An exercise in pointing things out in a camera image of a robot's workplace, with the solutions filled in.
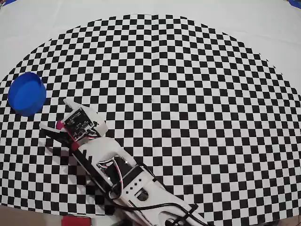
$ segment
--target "mounting hole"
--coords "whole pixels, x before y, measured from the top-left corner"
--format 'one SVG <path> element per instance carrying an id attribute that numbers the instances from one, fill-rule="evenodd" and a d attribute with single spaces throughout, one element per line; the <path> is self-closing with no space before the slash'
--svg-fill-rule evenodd
<path id="1" fill-rule="evenodd" d="M 137 192 L 135 194 L 135 196 L 137 197 L 137 199 L 139 199 L 140 201 L 146 201 L 149 198 L 149 194 L 147 193 L 147 191 L 145 191 L 143 188 L 141 188 L 139 190 L 139 192 Z"/>
<path id="2" fill-rule="evenodd" d="M 165 221 L 165 226 L 171 226 L 171 225 L 173 225 L 173 222 L 174 222 L 173 219 L 167 219 L 167 220 Z"/>

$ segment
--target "black wire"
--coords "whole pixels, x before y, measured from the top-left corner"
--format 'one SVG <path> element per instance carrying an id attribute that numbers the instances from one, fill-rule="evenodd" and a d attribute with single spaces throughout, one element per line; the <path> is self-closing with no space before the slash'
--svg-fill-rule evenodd
<path id="1" fill-rule="evenodd" d="M 177 203 L 168 202 L 168 203 L 163 203 L 163 204 L 158 204 L 158 205 L 152 205 L 152 206 L 129 207 L 129 206 L 122 206 L 122 205 L 119 205 L 119 204 L 115 203 L 107 195 L 106 195 L 106 198 L 108 199 L 108 201 L 114 207 L 116 207 L 118 209 L 125 210 L 125 211 L 129 211 L 129 212 L 140 211 L 140 210 L 151 210 L 151 209 L 157 209 L 157 208 L 161 208 L 161 207 L 165 207 L 165 206 L 175 206 L 175 207 L 179 208 L 180 210 L 182 210 L 187 216 L 189 216 L 190 218 L 192 218 L 194 221 L 198 222 L 200 225 L 202 225 L 202 226 L 208 226 L 208 224 L 206 224 L 203 221 L 197 219 L 195 216 L 193 216 L 192 214 L 190 214 L 189 211 L 187 211 L 184 207 L 182 207 L 181 205 L 179 205 Z"/>
<path id="2" fill-rule="evenodd" d="M 97 135 L 98 137 L 101 137 L 100 133 L 99 133 L 97 130 L 95 130 L 94 128 L 91 128 L 91 130 L 92 130 L 94 133 L 96 133 L 96 135 Z"/>

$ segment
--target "red part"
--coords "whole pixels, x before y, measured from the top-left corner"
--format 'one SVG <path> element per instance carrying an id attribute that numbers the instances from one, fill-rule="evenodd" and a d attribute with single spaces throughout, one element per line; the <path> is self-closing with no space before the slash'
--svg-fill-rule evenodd
<path id="1" fill-rule="evenodd" d="M 91 226 L 91 218 L 64 216 L 62 226 Z"/>
<path id="2" fill-rule="evenodd" d="M 73 151 L 76 151 L 78 148 L 79 148 L 79 144 L 77 142 L 73 142 L 72 145 L 71 145 L 71 149 Z"/>
<path id="3" fill-rule="evenodd" d="M 61 121 L 57 121 L 55 128 L 61 130 L 62 128 L 64 128 L 64 125 Z"/>

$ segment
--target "cable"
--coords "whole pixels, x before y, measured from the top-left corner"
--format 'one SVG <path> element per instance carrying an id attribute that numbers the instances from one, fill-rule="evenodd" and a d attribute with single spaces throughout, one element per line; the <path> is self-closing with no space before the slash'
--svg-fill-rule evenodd
<path id="1" fill-rule="evenodd" d="M 99 168 L 108 168 L 106 165 L 104 164 L 108 164 L 110 162 L 113 162 L 114 166 L 116 167 L 116 170 L 117 170 L 117 173 L 118 173 L 118 176 L 119 176 L 119 181 L 120 181 L 120 193 L 117 197 L 115 198 L 112 198 L 111 197 L 111 191 L 109 192 L 108 196 L 110 199 L 114 200 L 114 199 L 118 199 L 122 196 L 122 193 L 123 193 L 123 179 L 122 179 L 122 174 L 121 174 L 121 170 L 116 162 L 116 160 L 114 159 L 117 155 L 115 155 L 114 157 L 110 158 L 109 160 L 106 160 L 106 161 L 99 161 L 96 165 L 99 167 Z"/>
<path id="2" fill-rule="evenodd" d="M 119 194 L 119 197 L 122 195 L 122 192 L 123 192 L 123 181 L 122 181 L 122 176 L 121 176 L 121 172 L 120 172 L 120 169 L 119 169 L 119 166 L 118 164 L 116 163 L 115 161 L 115 156 L 112 157 L 111 159 L 109 160 L 106 160 L 106 161 L 99 161 L 97 163 L 97 166 L 98 167 L 104 167 L 103 164 L 107 164 L 109 162 L 113 162 L 118 173 L 119 174 L 119 177 L 120 177 L 120 185 L 121 185 L 121 192 Z M 150 171 L 150 169 L 144 164 L 144 163 L 140 163 L 153 177 L 155 177 L 155 175 Z M 189 218 L 193 219 L 194 221 L 196 221 L 197 223 L 199 223 L 200 225 L 202 226 L 208 226 L 208 224 L 204 223 L 203 221 L 197 219 L 194 215 L 192 215 L 188 210 L 186 210 L 184 207 L 182 207 L 181 205 L 177 204 L 177 203 L 172 203 L 172 202 L 168 202 L 168 203 L 162 203 L 162 204 L 157 204 L 157 205 L 152 205 L 152 206 L 144 206 L 144 207 L 129 207 L 129 206 L 122 206 L 122 205 L 119 205 L 117 203 L 114 202 L 114 199 L 117 199 L 117 198 L 114 198 L 112 199 L 111 198 L 111 195 L 110 195 L 111 192 L 109 192 L 108 194 L 107 193 L 104 193 L 104 196 L 107 198 L 107 200 L 112 204 L 112 206 L 118 208 L 118 209 L 121 209 L 121 210 L 125 210 L 125 211 L 140 211 L 140 210 L 151 210 L 151 209 L 156 209 L 156 208 L 161 208 L 161 207 L 165 207 L 165 206 L 175 206 L 177 208 L 179 208 L 180 210 L 182 210 L 186 216 L 188 216 Z"/>
<path id="3" fill-rule="evenodd" d="M 98 123 L 96 121 L 93 121 L 94 123 L 94 127 L 98 125 Z M 91 128 L 91 130 L 98 136 L 98 137 L 101 137 L 100 133 L 94 129 L 94 127 Z"/>
<path id="4" fill-rule="evenodd" d="M 109 200 L 110 203 L 112 203 L 112 205 L 114 207 L 116 207 L 118 209 L 125 210 L 125 211 L 129 211 L 129 212 L 140 211 L 140 210 L 151 210 L 151 209 L 161 208 L 161 207 L 165 207 L 165 206 L 175 206 L 175 207 L 179 208 L 180 210 L 182 210 L 188 217 L 190 217 L 191 219 L 193 219 L 194 221 L 196 221 L 200 225 L 202 225 L 202 226 L 208 226 L 208 224 L 206 224 L 203 221 L 197 219 L 195 216 L 193 216 L 192 214 L 190 214 L 189 211 L 187 211 L 184 207 L 182 207 L 181 205 L 179 205 L 177 203 L 168 202 L 168 203 L 163 203 L 163 204 L 158 204 L 158 205 L 153 205 L 153 206 L 129 207 L 129 206 L 122 206 L 122 205 L 119 205 L 119 204 L 115 203 L 108 196 L 107 196 L 107 199 Z"/>
<path id="5" fill-rule="evenodd" d="M 87 138 L 89 138 L 89 139 L 95 139 L 95 138 L 98 138 L 97 136 L 85 136 L 85 137 L 87 137 Z"/>
<path id="6" fill-rule="evenodd" d="M 99 132 L 97 132 L 97 130 L 95 130 L 93 128 L 87 129 L 87 131 L 89 131 L 90 135 L 91 134 L 96 134 L 96 136 L 94 136 L 94 137 L 100 137 Z"/>
<path id="7" fill-rule="evenodd" d="M 118 166 L 117 162 L 115 161 L 115 159 L 113 159 L 113 162 L 114 162 L 114 165 L 117 169 L 117 172 L 118 172 L 118 175 L 119 175 L 119 180 L 120 180 L 120 193 L 116 198 L 113 198 L 113 199 L 118 199 L 122 196 L 122 193 L 123 193 L 123 179 L 122 179 L 121 171 L 120 171 L 119 166 Z"/>

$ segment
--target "black cable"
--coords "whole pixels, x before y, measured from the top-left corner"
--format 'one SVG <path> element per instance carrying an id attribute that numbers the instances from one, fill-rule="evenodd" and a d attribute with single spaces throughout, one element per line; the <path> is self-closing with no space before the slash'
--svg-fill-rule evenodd
<path id="1" fill-rule="evenodd" d="M 163 203 L 163 204 L 158 204 L 158 205 L 152 205 L 152 206 L 129 207 L 129 206 L 122 206 L 122 205 L 119 205 L 119 204 L 115 203 L 107 195 L 106 195 L 106 198 L 108 199 L 109 202 L 112 203 L 112 205 L 114 207 L 116 207 L 118 209 L 125 210 L 125 211 L 129 211 L 129 212 L 140 211 L 140 210 L 151 210 L 151 209 L 161 208 L 161 207 L 165 207 L 165 206 L 175 206 L 175 207 L 179 208 L 180 210 L 182 210 L 187 216 L 189 216 L 190 218 L 192 218 L 194 221 L 196 221 L 200 225 L 202 225 L 202 226 L 208 226 L 208 224 L 206 224 L 203 221 L 200 221 L 199 219 L 197 219 L 195 216 L 193 216 L 192 214 L 190 214 L 189 211 L 187 211 L 184 207 L 182 207 L 181 205 L 179 205 L 177 203 L 168 202 L 168 203 Z"/>
<path id="2" fill-rule="evenodd" d="M 189 210 L 189 213 L 192 214 L 196 209 L 198 208 L 198 205 L 197 204 L 194 204 L 193 207 L 191 208 L 191 210 Z M 180 221 L 183 221 L 183 220 L 186 220 L 188 218 L 188 214 L 186 214 L 185 216 L 183 217 L 177 217 L 173 223 L 171 224 L 171 226 L 175 226 L 175 225 L 178 225 L 178 223 Z"/>
<path id="3" fill-rule="evenodd" d="M 97 135 L 97 137 L 101 137 L 100 133 L 97 130 L 95 130 L 94 128 L 91 128 L 91 130 Z"/>

